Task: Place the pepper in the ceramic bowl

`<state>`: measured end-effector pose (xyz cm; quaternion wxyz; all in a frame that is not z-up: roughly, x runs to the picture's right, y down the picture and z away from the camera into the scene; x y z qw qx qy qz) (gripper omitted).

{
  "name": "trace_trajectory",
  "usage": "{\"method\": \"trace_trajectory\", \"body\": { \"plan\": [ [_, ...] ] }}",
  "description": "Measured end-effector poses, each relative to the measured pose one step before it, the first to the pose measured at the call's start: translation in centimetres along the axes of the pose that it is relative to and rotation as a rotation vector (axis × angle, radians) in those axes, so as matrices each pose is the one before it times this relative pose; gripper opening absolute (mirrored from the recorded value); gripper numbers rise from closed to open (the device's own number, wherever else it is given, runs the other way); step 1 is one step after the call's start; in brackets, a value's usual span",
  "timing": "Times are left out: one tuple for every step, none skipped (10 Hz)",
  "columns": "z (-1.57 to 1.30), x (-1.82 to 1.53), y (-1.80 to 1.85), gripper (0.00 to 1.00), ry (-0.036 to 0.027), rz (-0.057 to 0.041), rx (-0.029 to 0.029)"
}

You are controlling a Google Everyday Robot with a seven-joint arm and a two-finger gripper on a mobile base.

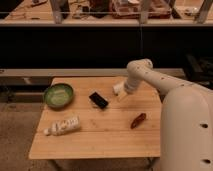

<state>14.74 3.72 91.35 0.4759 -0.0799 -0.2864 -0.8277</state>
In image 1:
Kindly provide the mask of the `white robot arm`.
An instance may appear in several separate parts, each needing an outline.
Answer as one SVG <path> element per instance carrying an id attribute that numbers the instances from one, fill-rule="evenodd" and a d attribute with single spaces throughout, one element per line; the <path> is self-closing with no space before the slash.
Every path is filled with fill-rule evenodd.
<path id="1" fill-rule="evenodd" d="M 133 93 L 145 81 L 165 96 L 161 171 L 213 171 L 213 90 L 154 71 L 150 59 L 130 61 L 127 73 L 116 93 Z"/>

